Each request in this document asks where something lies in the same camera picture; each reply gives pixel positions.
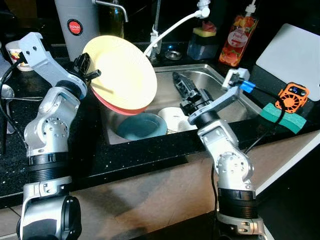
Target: red label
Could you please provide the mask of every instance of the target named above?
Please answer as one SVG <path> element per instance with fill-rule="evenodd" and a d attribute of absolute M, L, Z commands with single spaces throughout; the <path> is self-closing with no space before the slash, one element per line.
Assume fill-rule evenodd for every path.
<path fill-rule="evenodd" d="M 73 35 L 78 36 L 78 35 L 82 34 L 83 27 L 79 21 L 77 21 L 75 19 L 70 19 L 67 24 L 68 24 L 69 31 Z"/>

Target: dish soap bottle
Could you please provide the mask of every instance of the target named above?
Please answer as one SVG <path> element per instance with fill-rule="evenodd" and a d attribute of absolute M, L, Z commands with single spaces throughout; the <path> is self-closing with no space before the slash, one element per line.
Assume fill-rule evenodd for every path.
<path fill-rule="evenodd" d="M 256 0 L 252 0 L 245 9 L 245 16 L 237 15 L 231 26 L 230 33 L 222 48 L 219 62 L 236 67 L 249 43 L 249 40 L 256 29 L 258 19 L 252 14 L 256 11 Z"/>

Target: white cutting board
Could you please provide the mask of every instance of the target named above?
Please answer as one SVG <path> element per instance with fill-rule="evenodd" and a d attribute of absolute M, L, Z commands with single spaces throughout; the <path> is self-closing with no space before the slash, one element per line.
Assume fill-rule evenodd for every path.
<path fill-rule="evenodd" d="M 307 87 L 308 98 L 320 100 L 320 36 L 285 23 L 256 64 L 285 83 Z"/>

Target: sponge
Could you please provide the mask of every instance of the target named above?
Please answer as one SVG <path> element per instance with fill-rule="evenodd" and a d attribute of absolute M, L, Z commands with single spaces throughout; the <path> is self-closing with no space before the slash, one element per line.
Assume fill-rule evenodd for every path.
<path fill-rule="evenodd" d="M 260 115 L 265 119 L 275 123 L 281 114 L 281 110 L 276 108 L 272 103 L 268 103 L 261 111 Z M 292 132 L 297 134 L 305 125 L 306 119 L 296 113 L 285 113 L 282 120 L 279 122 L 280 125 L 285 126 Z"/>

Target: speckled countertop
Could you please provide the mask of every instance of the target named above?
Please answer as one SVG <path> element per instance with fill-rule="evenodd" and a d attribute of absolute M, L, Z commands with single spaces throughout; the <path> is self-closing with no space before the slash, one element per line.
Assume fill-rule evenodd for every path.
<path fill-rule="evenodd" d="M 154 62 L 158 66 L 174 66 L 194 63 L 208 63 L 222 76 L 229 67 L 214 61 L 193 61 L 188 57 L 180 61 L 160 60 Z M 251 81 L 262 88 L 277 94 L 285 83 L 250 61 L 243 61 L 241 67 L 251 70 Z M 44 97 L 50 85 L 35 72 L 15 70 L 7 83 L 16 97 Z M 249 96 L 258 106 L 263 107 L 274 100 L 259 92 Z M 24 130 L 38 112 L 39 102 L 12 101 L 12 117 Z M 320 129 L 320 103 L 308 101 L 299 112 L 307 119 L 307 123 L 298 134 Z M 272 123 L 264 118 L 256 118 L 234 122 L 230 126 L 239 140 L 241 149 L 252 144 Z M 283 126 L 278 126 L 259 144 L 270 143 L 293 137 L 294 134 Z M 186 131 L 166 136 L 153 137 L 139 141 L 108 145 L 104 139 L 100 118 L 99 103 L 91 91 L 81 101 L 78 114 L 70 128 L 69 157 L 73 189 L 84 189 L 95 185 L 127 178 L 183 164 L 185 156 L 204 151 L 197 131 Z M 0 156 L 0 208 L 22 203 L 23 185 L 28 182 L 26 168 L 26 150 L 17 134 L 7 136 L 6 154 Z"/>

